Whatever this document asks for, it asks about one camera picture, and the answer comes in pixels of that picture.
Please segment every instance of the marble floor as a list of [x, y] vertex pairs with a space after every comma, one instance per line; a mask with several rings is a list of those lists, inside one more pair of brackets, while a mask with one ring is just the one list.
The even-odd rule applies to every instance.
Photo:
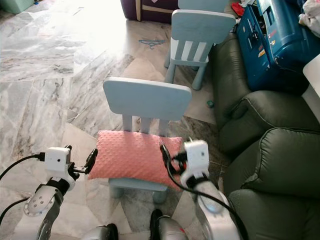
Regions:
[[[72, 160], [83, 165], [99, 130], [122, 129], [121, 116], [106, 101], [104, 80], [120, 76], [162, 82], [167, 71], [163, 63], [171, 26], [126, 20], [119, 0], [42, 0], [17, 15], [0, 11], [0, 32], [0, 172], [22, 157], [67, 144], [73, 146]], [[139, 40], [164, 43], [150, 49]], [[174, 83], [191, 87], [195, 74], [179, 66]], [[202, 89], [192, 90], [184, 117], [170, 122], [169, 135], [207, 141], [211, 177], [217, 181], [229, 160], [218, 150], [214, 109], [206, 107], [213, 100], [210, 78], [208, 69]], [[30, 196], [45, 179], [41, 162], [31, 159], [16, 166], [1, 181], [0, 211]], [[22, 206], [7, 213], [1, 240], [11, 238]], [[190, 239], [201, 238], [187, 192], [171, 190], [162, 205], [154, 205], [147, 191], [126, 190], [113, 199], [106, 179], [83, 176], [65, 195], [50, 239], [77, 240], [95, 226], [115, 223], [120, 239], [146, 240], [154, 208], [178, 220]]]

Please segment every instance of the purple furniture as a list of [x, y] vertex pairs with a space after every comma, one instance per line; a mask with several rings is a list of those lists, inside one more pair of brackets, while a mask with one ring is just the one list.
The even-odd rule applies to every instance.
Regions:
[[178, 9], [178, 0], [121, 0], [124, 16], [138, 21], [171, 23], [171, 14]]

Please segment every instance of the black cable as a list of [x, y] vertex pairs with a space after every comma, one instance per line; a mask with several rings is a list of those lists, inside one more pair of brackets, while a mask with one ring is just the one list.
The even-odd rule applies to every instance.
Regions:
[[183, 189], [185, 191], [188, 191], [190, 193], [193, 193], [193, 194], [200, 195], [200, 196], [206, 197], [208, 199], [211, 199], [211, 200], [217, 202], [218, 204], [220, 204], [221, 206], [223, 206], [224, 208], [226, 208], [234, 216], [236, 224], [238, 226], [238, 229], [240, 231], [240, 234], [241, 234], [243, 240], [249, 240], [248, 232], [247, 232], [245, 224], [242, 222], [241, 218], [236, 213], [236, 211], [234, 211], [230, 206], [225, 204], [223, 201], [215, 198], [214, 196], [211, 196], [211, 195], [206, 194], [204, 192], [193, 190], [191, 188], [182, 186], [180, 183], [177, 182], [177, 180], [174, 178], [174, 176], [170, 172], [170, 161], [166, 162], [166, 171], [168, 172], [168, 175], [169, 175], [170, 179], [173, 181], [173, 183], [175, 185], [177, 185], [179, 188], [181, 188], [181, 189]]
[[27, 201], [29, 199], [29, 197], [27, 198], [24, 198], [24, 199], [21, 199], [19, 201], [15, 201], [14, 203], [12, 203], [11, 205], [9, 205], [0, 215], [0, 226], [1, 226], [1, 223], [2, 223], [2, 220], [4, 219], [6, 213], [9, 211], [10, 208], [12, 208], [13, 206], [19, 204], [19, 203], [22, 203], [24, 201]]
[[0, 175], [0, 181], [1, 179], [4, 177], [4, 175], [9, 172], [10, 169], [12, 169], [15, 165], [18, 165], [19, 163], [27, 160], [27, 159], [33, 159], [33, 158], [36, 158], [36, 159], [39, 159], [40, 161], [42, 160], [42, 157], [43, 155], [40, 153], [40, 154], [34, 154], [34, 155], [31, 155], [31, 156], [26, 156], [16, 162], [14, 162], [13, 164], [11, 164], [6, 170], [3, 171], [3, 173], [1, 173]]
[[[1, 181], [1, 179], [6, 175], [6, 173], [9, 172], [10, 169], [12, 169], [14, 166], [18, 165], [19, 163], [21, 163], [21, 162], [23, 162], [23, 161], [25, 161], [25, 160], [27, 160], [27, 159], [33, 159], [33, 158], [39, 159], [40, 161], [43, 162], [43, 161], [45, 160], [45, 153], [44, 153], [44, 152], [41, 152], [41, 153], [39, 153], [39, 154], [34, 154], [34, 155], [26, 156], [26, 157], [21, 158], [20, 160], [18, 160], [18, 161], [16, 161], [16, 162], [12, 163], [6, 170], [3, 171], [3, 173], [1, 173], [1, 175], [0, 175], [0, 181]], [[1, 226], [2, 220], [3, 220], [4, 217], [5, 217], [5, 214], [9, 211], [10, 208], [12, 208], [13, 206], [15, 206], [15, 205], [17, 205], [17, 204], [19, 204], [19, 203], [22, 203], [22, 202], [28, 200], [28, 199], [29, 199], [29, 198], [27, 197], [27, 198], [21, 199], [21, 200], [19, 200], [19, 201], [16, 201], [16, 202], [12, 203], [11, 205], [9, 205], [9, 206], [1, 213], [1, 215], [0, 215], [0, 226]]]

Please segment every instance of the white cloth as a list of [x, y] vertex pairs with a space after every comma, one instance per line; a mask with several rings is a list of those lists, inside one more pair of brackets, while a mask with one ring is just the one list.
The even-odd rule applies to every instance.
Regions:
[[307, 0], [303, 10], [304, 14], [299, 15], [299, 24], [307, 26], [320, 38], [320, 0]]

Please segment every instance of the child's chair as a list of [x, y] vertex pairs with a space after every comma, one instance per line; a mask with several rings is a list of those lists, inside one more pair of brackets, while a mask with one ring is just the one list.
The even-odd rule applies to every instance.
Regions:
[[[148, 134], [152, 119], [159, 119], [159, 135], [166, 136], [169, 121], [179, 121], [192, 98], [190, 88], [164, 82], [109, 77], [103, 84], [113, 113], [122, 114], [123, 130], [132, 131], [132, 116], [140, 116], [141, 133]], [[111, 196], [119, 198], [125, 188], [153, 191], [153, 201], [163, 203], [167, 186], [133, 178], [110, 178]]]
[[176, 65], [199, 67], [192, 88], [201, 89], [212, 45], [223, 42], [235, 23], [231, 14], [175, 10], [172, 13], [170, 51], [164, 63], [168, 68], [165, 82], [174, 82]]
[[223, 13], [230, 0], [178, 0], [179, 9]]

